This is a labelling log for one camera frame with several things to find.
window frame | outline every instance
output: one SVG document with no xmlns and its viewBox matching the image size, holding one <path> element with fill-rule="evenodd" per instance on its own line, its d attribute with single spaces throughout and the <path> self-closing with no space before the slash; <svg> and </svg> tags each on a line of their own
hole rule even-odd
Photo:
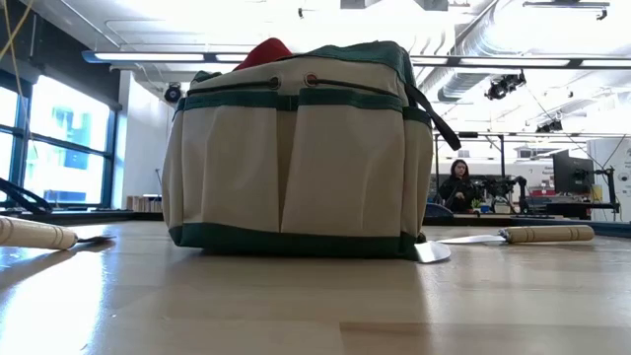
<svg viewBox="0 0 631 355">
<path fill-rule="evenodd" d="M 100 203 L 58 203 L 58 204 L 55 203 L 55 207 L 56 206 L 59 206 L 62 208 L 67 208 L 67 207 L 109 208 L 111 207 L 115 130 L 116 130 L 116 123 L 118 121 L 118 110 L 114 109 L 111 106 L 108 106 L 109 117 L 107 119 L 105 150 L 100 151 L 97 149 L 92 149 L 90 147 L 83 146 L 81 144 L 67 142 L 61 139 L 48 137 L 39 133 L 30 133 L 29 126 L 27 124 L 27 116 L 30 115 L 32 104 L 33 104 L 33 85 L 34 84 L 27 82 L 25 80 L 21 80 L 21 85 L 22 85 L 24 96 L 20 97 L 18 94 L 18 101 L 16 102 L 16 105 L 18 107 L 16 110 L 15 127 L 10 127 L 10 126 L 0 124 L 0 132 L 9 133 L 13 135 L 13 150 L 11 152 L 9 181 L 18 186 L 24 186 L 25 174 L 26 174 L 26 169 L 27 169 L 27 155 L 29 152 L 29 140 L 32 140 L 34 142 L 43 142 L 43 143 L 46 143 L 55 147 L 59 147 L 59 148 L 70 149 L 77 152 L 101 156 L 104 158 L 101 202 Z M 10 90 L 17 94 L 16 77 L 7 72 L 0 71 L 0 87 Z M 20 100 L 24 101 L 25 103 L 24 108 L 22 108 L 22 105 L 20 105 Z M 9 199 L 0 202 L 0 207 L 12 208 L 16 206 L 17 205 L 15 201 L 11 201 Z"/>
</svg>

person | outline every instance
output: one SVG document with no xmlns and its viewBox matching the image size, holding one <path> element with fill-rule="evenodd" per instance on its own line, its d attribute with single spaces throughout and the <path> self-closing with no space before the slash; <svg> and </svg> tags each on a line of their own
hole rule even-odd
<svg viewBox="0 0 631 355">
<path fill-rule="evenodd" d="M 471 209 L 471 202 L 478 193 L 469 181 L 469 166 L 464 160 L 454 161 L 452 174 L 439 188 L 439 194 L 445 201 L 445 207 L 452 212 L 462 213 Z"/>
</svg>

ceiling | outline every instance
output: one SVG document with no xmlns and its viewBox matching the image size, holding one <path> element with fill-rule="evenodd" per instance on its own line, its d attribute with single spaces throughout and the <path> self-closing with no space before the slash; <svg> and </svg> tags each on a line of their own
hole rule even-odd
<svg viewBox="0 0 631 355">
<path fill-rule="evenodd" d="M 594 11 L 532 10 L 524 8 L 524 0 L 499 0 L 474 26 L 470 25 L 493 1 L 449 0 L 449 11 L 425 11 L 418 0 L 366 0 L 375 4 L 342 9 L 341 3 L 348 1 L 39 0 L 34 8 L 94 50 L 247 53 L 275 36 L 294 52 L 325 44 L 389 39 L 411 54 L 426 55 L 631 55 L 626 39 L 631 30 L 626 18 L 631 13 L 628 0 L 609 0 L 608 17 L 602 21 L 596 20 Z M 234 66 L 125 68 L 134 70 L 141 84 L 161 95 L 168 82 L 188 82 L 198 70 L 228 72 Z M 534 131 L 549 120 L 548 114 L 585 119 L 595 107 L 626 107 L 623 94 L 631 91 L 631 71 L 526 70 L 526 88 L 491 102 L 483 94 L 491 79 L 502 72 L 415 69 L 420 88 L 456 130 Z M 455 97 L 445 101 L 440 93 L 447 84 L 457 90 Z M 612 97 L 618 106 L 611 106 Z"/>
</svg>

canvas tool bag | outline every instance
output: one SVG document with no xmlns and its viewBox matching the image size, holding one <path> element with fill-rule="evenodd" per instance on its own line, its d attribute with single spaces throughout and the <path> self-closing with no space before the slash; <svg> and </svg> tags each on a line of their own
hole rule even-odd
<svg viewBox="0 0 631 355">
<path fill-rule="evenodd" d="M 416 259 L 432 120 L 459 148 L 389 41 L 198 75 L 167 150 L 169 233 L 216 253 Z"/>
</svg>

bag handle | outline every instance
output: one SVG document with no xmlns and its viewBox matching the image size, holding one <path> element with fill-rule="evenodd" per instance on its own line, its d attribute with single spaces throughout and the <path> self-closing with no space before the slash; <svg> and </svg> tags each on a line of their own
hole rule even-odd
<svg viewBox="0 0 631 355">
<path fill-rule="evenodd" d="M 28 191 L 27 189 L 21 188 L 12 182 L 8 182 L 5 179 L 0 177 L 0 191 L 4 192 L 11 198 L 16 201 L 18 206 L 24 207 L 27 211 L 36 214 L 50 214 L 52 213 L 52 207 L 46 202 L 45 199 L 37 196 L 36 194 Z M 35 203 L 28 201 L 25 196 L 32 198 Z"/>
<path fill-rule="evenodd" d="M 432 120 L 434 121 L 434 124 L 436 125 L 436 129 L 438 129 L 439 133 L 441 133 L 443 138 L 445 138 L 445 140 L 447 141 L 447 144 L 449 144 L 453 150 L 456 151 L 462 147 L 457 134 L 434 111 L 434 109 L 432 108 L 432 104 L 430 104 L 429 100 L 427 100 L 427 97 L 425 97 L 425 95 L 423 95 L 423 93 L 421 93 L 418 88 L 410 84 L 405 84 L 405 94 L 408 98 L 411 98 L 416 104 L 420 105 L 427 111 L 427 113 L 429 113 L 430 117 L 432 117 Z"/>
</svg>

